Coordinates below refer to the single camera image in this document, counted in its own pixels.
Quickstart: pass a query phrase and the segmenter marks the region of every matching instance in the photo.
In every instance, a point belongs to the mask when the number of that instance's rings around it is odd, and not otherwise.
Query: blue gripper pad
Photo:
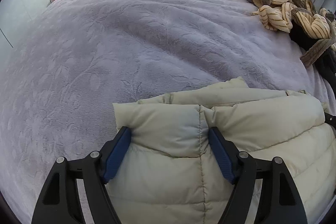
[[[117,140],[115,146],[113,147],[111,154],[108,156],[106,160],[105,165],[105,172],[102,176],[102,179],[104,183],[106,184],[115,177],[117,174],[117,171],[121,165],[121,162],[124,159],[124,156],[128,150],[128,147],[131,143],[131,136],[132,132],[129,128],[124,129],[123,132],[121,132],[123,128],[119,131],[122,135]]]
[[[233,173],[232,162],[214,130],[209,130],[208,138],[211,150],[215,155],[223,177],[226,178],[231,184],[234,184],[236,176]]]

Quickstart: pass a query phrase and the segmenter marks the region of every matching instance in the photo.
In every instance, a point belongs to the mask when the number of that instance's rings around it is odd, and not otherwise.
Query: fleece blanket
[[[0,66],[0,190],[28,224],[59,156],[86,156],[116,134],[112,103],[242,76],[249,87],[335,97],[251,0],[56,0]],[[87,215],[87,202],[83,201]]]

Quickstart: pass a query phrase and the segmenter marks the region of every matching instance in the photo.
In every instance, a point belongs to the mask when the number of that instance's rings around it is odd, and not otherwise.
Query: down jacket
[[[132,129],[129,150],[106,186],[123,224],[217,224],[233,186],[209,146],[214,126],[254,158],[283,158],[309,223],[333,197],[335,135],[310,95],[250,89],[239,77],[114,108],[118,129]],[[260,189],[257,181],[248,224]]]

